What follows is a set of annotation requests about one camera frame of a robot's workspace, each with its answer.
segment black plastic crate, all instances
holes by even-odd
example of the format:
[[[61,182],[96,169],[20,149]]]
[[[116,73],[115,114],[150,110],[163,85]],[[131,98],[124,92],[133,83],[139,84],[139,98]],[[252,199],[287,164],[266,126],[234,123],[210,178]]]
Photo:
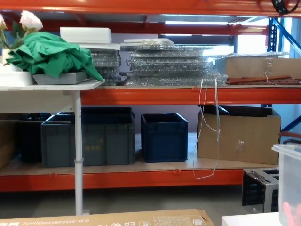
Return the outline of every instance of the black plastic crate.
[[[73,114],[58,114],[41,126],[44,167],[73,166],[75,127]],[[84,166],[135,162],[135,123],[132,114],[82,114]]]
[[[50,113],[30,113],[23,120],[28,122],[18,122],[17,148],[24,162],[42,162],[41,153],[41,131],[40,125],[51,116]]]
[[[187,160],[188,122],[181,115],[143,114],[141,134],[146,162]]]
[[[82,107],[82,114],[132,114],[131,107]],[[73,112],[59,112],[58,114],[74,114]]]

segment white table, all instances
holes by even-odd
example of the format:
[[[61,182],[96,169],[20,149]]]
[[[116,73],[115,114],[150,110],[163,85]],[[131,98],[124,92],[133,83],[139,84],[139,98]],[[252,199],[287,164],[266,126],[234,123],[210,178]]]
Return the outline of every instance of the white table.
[[[282,226],[279,213],[259,213],[222,217],[222,226]]]
[[[75,212],[83,214],[83,158],[80,91],[104,82],[85,81],[76,85],[0,86],[0,113],[74,112],[75,115]]]

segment clear plastic container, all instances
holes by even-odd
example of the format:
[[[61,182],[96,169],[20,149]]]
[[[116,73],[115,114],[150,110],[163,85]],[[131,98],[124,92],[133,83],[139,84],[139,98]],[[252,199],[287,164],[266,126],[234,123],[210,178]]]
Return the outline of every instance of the clear plastic container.
[[[279,152],[279,220],[284,226],[301,222],[301,145],[273,145]]]

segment concrete floor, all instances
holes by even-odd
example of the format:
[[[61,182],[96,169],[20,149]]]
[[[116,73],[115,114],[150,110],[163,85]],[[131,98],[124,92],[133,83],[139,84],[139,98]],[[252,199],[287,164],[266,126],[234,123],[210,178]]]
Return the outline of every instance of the concrete floor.
[[[74,191],[0,194],[0,218],[74,215]],[[216,226],[222,216],[248,214],[241,186],[198,186],[84,191],[93,214],[149,210],[203,209]]]

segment orange shelf beam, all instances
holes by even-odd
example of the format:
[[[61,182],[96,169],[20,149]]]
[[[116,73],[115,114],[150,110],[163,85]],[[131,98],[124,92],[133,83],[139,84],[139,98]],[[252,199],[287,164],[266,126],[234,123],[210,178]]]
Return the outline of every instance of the orange shelf beam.
[[[196,105],[198,88],[94,89],[81,92],[82,105]],[[205,99],[202,90],[201,103]],[[218,88],[219,104],[300,104],[301,88]],[[215,89],[207,89],[206,104],[215,103]]]
[[[290,0],[292,8],[296,0]],[[0,0],[0,10],[278,16],[270,0]],[[301,16],[299,7],[290,16]]]
[[[137,23],[137,22],[97,22],[87,21],[82,14],[75,14],[77,20],[43,20],[44,31],[59,32],[60,27],[108,27],[113,33],[133,34],[208,34],[208,35],[240,35],[262,34],[268,35],[266,26],[238,25],[178,25],[163,23]]]
[[[210,175],[212,170],[196,170],[196,177]],[[196,179],[193,171],[152,171],[126,173],[90,173],[83,175],[84,189],[197,186],[197,185],[241,185],[242,169],[216,170],[209,178]],[[0,176],[0,192],[74,190],[74,174]]]

